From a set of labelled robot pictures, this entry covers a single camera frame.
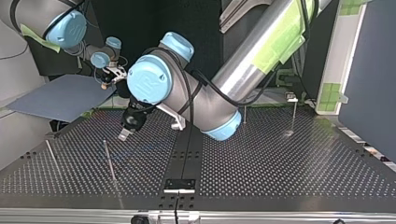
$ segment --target metal rod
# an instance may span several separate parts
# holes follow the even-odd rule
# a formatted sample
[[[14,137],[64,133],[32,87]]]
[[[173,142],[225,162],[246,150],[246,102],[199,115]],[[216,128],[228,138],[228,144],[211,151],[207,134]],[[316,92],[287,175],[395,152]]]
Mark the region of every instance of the metal rod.
[[[247,123],[247,112],[248,112],[248,107],[244,106],[244,124]]]
[[[296,118],[297,103],[298,103],[298,101],[294,103],[293,119],[295,119],[295,118]]]
[[[49,153],[50,153],[51,157],[52,157],[54,160],[56,160],[55,154],[53,154],[52,147],[51,147],[50,141],[49,141],[48,139],[46,140],[46,144],[47,144],[47,148],[49,149]]]
[[[106,153],[106,156],[107,156],[108,167],[110,168],[111,176],[113,177],[113,180],[117,181],[116,175],[114,174],[113,162],[111,161],[111,158],[110,158],[110,152],[108,151],[108,146],[107,146],[106,139],[103,140],[103,146],[105,148],[105,153]]]

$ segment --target green tape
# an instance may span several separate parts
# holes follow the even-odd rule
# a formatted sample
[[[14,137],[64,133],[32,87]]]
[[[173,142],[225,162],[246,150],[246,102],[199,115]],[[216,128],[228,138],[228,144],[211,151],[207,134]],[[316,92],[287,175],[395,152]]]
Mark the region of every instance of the green tape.
[[[358,15],[361,11],[361,6],[365,3],[367,3],[367,0],[343,0],[340,15]]]
[[[318,104],[318,111],[335,111],[340,100],[340,90],[341,84],[339,83],[324,83]]]
[[[41,38],[39,35],[37,35],[35,32],[33,32],[29,27],[27,27],[23,24],[21,24],[21,32],[22,32],[22,35],[32,37],[33,40],[37,41],[37,43],[39,43],[40,45],[42,45],[48,49],[52,49],[57,53],[59,53],[59,51],[61,50],[61,47],[59,47],[58,45],[52,44],[49,41]]]
[[[306,5],[311,17],[314,1],[307,0]],[[268,74],[279,61],[284,63],[304,43],[304,31],[301,2],[293,0],[252,63]]]

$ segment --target gray sheet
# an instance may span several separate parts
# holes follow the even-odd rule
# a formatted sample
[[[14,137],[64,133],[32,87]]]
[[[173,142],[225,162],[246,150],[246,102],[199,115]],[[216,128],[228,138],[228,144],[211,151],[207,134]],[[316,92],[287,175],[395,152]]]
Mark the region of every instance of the gray sheet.
[[[100,105],[115,90],[102,90],[93,77],[65,75],[27,93],[8,109],[47,119],[71,122]]]

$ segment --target metal plate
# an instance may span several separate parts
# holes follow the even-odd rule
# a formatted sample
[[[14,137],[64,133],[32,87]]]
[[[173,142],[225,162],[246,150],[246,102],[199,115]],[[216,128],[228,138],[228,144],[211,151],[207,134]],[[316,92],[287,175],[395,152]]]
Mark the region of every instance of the metal plate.
[[[396,174],[305,109],[252,108],[230,140],[193,138],[194,210],[396,212]]]
[[[56,160],[44,148],[32,152],[30,160],[25,155],[16,161],[20,165],[11,164],[13,168],[1,175],[0,197],[8,200],[0,205],[157,209],[177,131],[170,128],[172,118],[157,111],[140,132],[121,142],[121,113],[96,112],[51,141]],[[117,182],[112,180],[104,139]]]

